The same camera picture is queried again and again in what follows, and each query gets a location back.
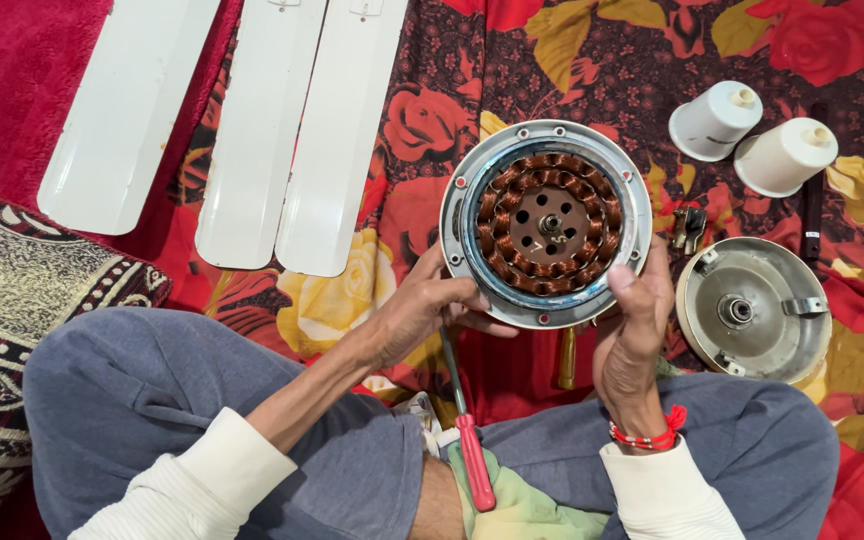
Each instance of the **floral bedsheet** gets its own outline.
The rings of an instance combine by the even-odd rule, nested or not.
[[[535,118],[590,126],[620,144],[650,190],[654,228],[673,211],[707,211],[702,244],[736,236],[798,250],[801,195],[746,189],[728,161],[697,162],[667,134],[679,104],[722,80],[751,86],[764,132],[810,105],[829,104],[840,157],[827,169],[819,271],[834,318],[822,372],[804,391],[835,424],[842,464],[821,538],[864,538],[864,0],[413,0],[372,150],[358,224],[342,276],[268,268],[237,272],[198,257],[192,238],[235,40],[168,197],[176,208],[155,261],[175,279],[172,302],[214,317],[298,361],[315,362],[396,290],[438,236],[455,166],[477,141]],[[673,255],[675,276],[685,261]],[[556,333],[498,343],[459,338],[480,423],[580,400],[592,384],[592,340],[580,339],[579,389],[555,389]],[[666,357],[705,369],[668,325]],[[437,336],[364,382],[389,403],[427,390],[454,411]]]

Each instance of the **metal bracket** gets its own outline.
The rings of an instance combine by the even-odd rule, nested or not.
[[[715,363],[722,366],[722,369],[726,370],[728,374],[745,377],[745,368],[736,362],[736,359],[725,350],[719,350],[719,353],[715,356]]]
[[[811,298],[793,298],[782,301],[782,311],[786,315],[808,315],[810,313],[825,313],[829,311],[829,304],[825,298],[813,296]]]
[[[695,255],[699,240],[706,233],[706,211],[695,206],[678,208],[675,214],[675,240],[672,247]]]
[[[348,10],[357,16],[376,17],[382,14],[384,0],[349,0]]]
[[[699,261],[695,263],[695,269],[698,270],[703,277],[708,277],[709,274],[715,268],[715,265],[719,262],[719,253],[714,249],[709,249],[708,251],[702,253],[702,256],[699,257]]]

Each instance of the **red thread bracelet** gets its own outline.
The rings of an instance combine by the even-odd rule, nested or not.
[[[608,433],[613,439],[624,445],[649,450],[664,450],[671,448],[675,444],[677,431],[686,423],[686,416],[688,415],[689,411],[685,407],[672,405],[672,412],[665,415],[665,423],[668,429],[665,433],[656,437],[630,437],[619,431],[616,423],[612,420],[608,421]]]

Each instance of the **white plastic cup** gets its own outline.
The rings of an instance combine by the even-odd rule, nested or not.
[[[742,141],[735,172],[749,189],[766,197],[788,197],[839,153],[832,130],[811,118],[793,118]]]
[[[722,80],[672,112],[669,136],[690,158],[718,162],[760,120],[762,100],[756,92],[737,80]]]

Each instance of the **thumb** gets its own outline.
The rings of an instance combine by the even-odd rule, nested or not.
[[[625,264],[616,264],[606,275],[608,288],[625,315],[623,338],[631,343],[651,346],[657,333],[656,296]]]

